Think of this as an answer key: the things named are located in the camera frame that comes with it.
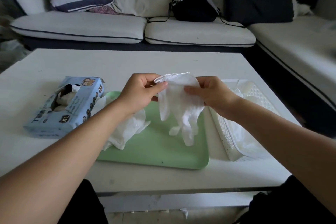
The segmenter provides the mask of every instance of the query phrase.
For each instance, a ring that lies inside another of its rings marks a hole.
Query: white plastic basket
[[[279,112],[254,82],[248,80],[223,80],[223,82],[232,90],[239,89],[246,99],[279,115]],[[265,148],[239,124],[223,118],[212,108],[210,112],[231,161],[271,157]]]

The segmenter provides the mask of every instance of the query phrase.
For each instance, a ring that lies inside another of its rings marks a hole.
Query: green tray
[[[113,98],[119,94],[120,92],[113,91],[106,95]],[[145,111],[146,120],[151,121],[150,125],[140,134],[134,135],[123,150],[111,146],[101,151],[97,160],[197,170],[208,165],[209,151],[203,112],[198,118],[199,132],[194,137],[195,143],[193,146],[186,146],[181,132],[177,136],[168,134],[172,127],[177,126],[173,115],[168,120],[161,121],[157,102],[151,102]]]

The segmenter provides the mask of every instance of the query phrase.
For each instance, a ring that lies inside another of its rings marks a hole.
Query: forearm
[[[240,99],[235,119],[336,215],[336,142]]]
[[[57,223],[116,126],[112,103],[0,179],[0,223]]]

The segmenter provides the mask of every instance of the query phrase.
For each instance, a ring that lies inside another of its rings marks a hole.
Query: white table
[[[65,76],[99,76],[122,90],[132,73],[191,72],[254,81],[280,114],[298,124],[256,71],[238,53],[36,50],[0,75],[0,176],[54,143],[27,136],[23,124]],[[96,192],[147,194],[256,191],[279,186],[290,173],[275,159],[230,162],[205,109],[209,165],[200,171],[95,162],[86,178]]]

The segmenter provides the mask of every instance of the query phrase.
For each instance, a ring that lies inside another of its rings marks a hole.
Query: black backpack
[[[179,21],[213,22],[221,11],[212,0],[173,0],[169,13],[173,11]]]

